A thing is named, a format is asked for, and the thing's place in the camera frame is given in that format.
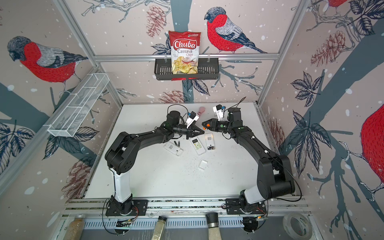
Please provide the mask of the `white remote control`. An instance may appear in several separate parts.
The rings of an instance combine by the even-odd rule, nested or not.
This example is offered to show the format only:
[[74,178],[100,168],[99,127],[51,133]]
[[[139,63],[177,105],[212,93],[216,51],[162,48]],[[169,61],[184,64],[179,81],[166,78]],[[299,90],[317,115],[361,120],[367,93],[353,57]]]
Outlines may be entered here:
[[206,140],[207,150],[211,151],[216,149],[214,135],[212,133],[205,134],[205,140]]
[[206,152],[206,149],[198,137],[191,138],[191,143],[198,155],[202,155]]

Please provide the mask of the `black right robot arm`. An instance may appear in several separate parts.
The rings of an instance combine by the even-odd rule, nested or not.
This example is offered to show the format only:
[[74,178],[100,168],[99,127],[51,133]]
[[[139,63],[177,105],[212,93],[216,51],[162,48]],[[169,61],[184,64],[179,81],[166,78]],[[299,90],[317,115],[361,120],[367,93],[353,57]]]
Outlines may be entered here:
[[228,109],[226,121],[210,119],[202,126],[212,132],[229,134],[237,144],[245,148],[258,164],[256,185],[241,191],[241,209],[249,212],[257,203],[295,192],[295,180],[290,160],[267,148],[242,121],[241,109]]

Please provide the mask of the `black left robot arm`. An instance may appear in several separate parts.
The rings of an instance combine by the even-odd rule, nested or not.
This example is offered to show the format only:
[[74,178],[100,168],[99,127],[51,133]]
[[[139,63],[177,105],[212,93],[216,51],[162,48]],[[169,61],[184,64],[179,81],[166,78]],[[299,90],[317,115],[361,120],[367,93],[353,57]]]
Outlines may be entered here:
[[133,208],[130,171],[137,161],[139,151],[176,140],[175,135],[185,136],[187,140],[203,135],[204,130],[196,126],[199,118],[198,113],[190,112],[184,120],[180,112],[170,111],[166,120],[152,131],[139,134],[119,133],[105,153],[107,166],[114,177],[111,204],[127,214]]

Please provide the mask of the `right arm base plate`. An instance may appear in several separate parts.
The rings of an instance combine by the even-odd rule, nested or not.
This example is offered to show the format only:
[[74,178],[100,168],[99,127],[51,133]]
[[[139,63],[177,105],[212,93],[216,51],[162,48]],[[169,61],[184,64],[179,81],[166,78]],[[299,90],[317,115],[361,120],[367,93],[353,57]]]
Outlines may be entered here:
[[249,204],[244,199],[225,199],[221,208],[228,215],[267,215],[267,204],[265,202],[256,202]]

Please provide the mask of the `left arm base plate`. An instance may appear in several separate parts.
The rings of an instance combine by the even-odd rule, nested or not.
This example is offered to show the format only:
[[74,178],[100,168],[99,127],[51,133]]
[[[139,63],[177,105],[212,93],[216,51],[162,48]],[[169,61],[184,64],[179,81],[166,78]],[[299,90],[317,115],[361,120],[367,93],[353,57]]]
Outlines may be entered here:
[[128,199],[124,203],[119,203],[116,199],[111,198],[107,202],[106,216],[107,217],[120,217],[120,216],[145,216],[148,208],[148,200]]

